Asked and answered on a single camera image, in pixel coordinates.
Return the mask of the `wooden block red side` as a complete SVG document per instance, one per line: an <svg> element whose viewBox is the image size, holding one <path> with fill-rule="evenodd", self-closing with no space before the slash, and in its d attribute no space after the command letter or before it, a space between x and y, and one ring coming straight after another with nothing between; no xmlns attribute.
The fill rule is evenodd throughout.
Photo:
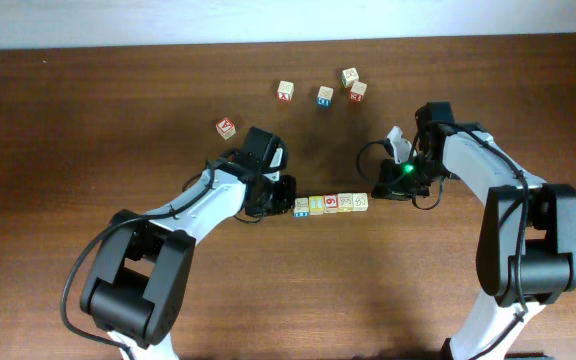
<svg viewBox="0 0 576 360"><path fill-rule="evenodd" d="M308 217L310 215L309 199L307 197L295 199L293 214L295 218Z"/></svg>

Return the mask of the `red I wooden block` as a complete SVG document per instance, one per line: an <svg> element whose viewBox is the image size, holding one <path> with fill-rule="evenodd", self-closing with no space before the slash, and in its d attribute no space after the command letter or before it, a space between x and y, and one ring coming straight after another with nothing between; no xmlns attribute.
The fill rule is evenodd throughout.
<svg viewBox="0 0 576 360"><path fill-rule="evenodd" d="M352 194L352 210L355 212L366 211L369 207L367 193L353 193Z"/></svg>

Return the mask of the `plain wooden block yellow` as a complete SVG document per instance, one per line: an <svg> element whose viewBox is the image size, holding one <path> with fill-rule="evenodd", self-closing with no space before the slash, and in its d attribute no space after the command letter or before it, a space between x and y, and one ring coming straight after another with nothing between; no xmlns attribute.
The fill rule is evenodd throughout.
<svg viewBox="0 0 576 360"><path fill-rule="evenodd" d="M324 214L325 213L324 197L322 195L309 196L308 207L311 216Z"/></svg>

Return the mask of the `yellow sided wooden block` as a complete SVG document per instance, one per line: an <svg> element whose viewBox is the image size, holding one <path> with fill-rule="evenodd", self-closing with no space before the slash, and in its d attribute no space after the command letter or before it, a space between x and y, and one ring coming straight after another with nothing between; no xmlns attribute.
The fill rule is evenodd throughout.
<svg viewBox="0 0 576 360"><path fill-rule="evenodd" d="M339 212L352 212L354 208L353 194L352 193L339 193L338 198L338 211Z"/></svg>

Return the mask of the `red 9 wooden block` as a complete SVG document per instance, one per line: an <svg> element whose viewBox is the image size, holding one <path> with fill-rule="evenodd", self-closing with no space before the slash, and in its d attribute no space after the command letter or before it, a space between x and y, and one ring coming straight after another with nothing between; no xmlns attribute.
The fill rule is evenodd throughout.
<svg viewBox="0 0 576 360"><path fill-rule="evenodd" d="M339 211L339 199L337 194L326 194L324 199L324 212L337 213Z"/></svg>

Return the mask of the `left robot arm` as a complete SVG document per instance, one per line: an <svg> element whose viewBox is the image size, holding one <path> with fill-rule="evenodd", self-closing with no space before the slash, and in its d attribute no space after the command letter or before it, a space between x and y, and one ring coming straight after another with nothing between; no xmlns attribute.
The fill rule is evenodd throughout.
<svg viewBox="0 0 576 360"><path fill-rule="evenodd" d="M167 204L117 212L86 247L95 251L81 310L106 332L102 343L125 359L173 359L170 330L182 307L194 251L221 222L244 213L255 223L288 212L296 180L284 174L288 151L278 136L252 127L185 184Z"/></svg>

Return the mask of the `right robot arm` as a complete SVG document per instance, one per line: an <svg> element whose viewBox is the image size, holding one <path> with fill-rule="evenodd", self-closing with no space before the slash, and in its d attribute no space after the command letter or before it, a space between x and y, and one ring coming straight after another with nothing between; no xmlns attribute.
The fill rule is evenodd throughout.
<svg viewBox="0 0 576 360"><path fill-rule="evenodd" d="M576 189L525 170L482 125L456 122L447 102L426 103L415 121L412 140L399 127L379 140L388 157L371 195L415 203L457 179L479 199L481 291L440 355L503 359L530 320L576 289Z"/></svg>

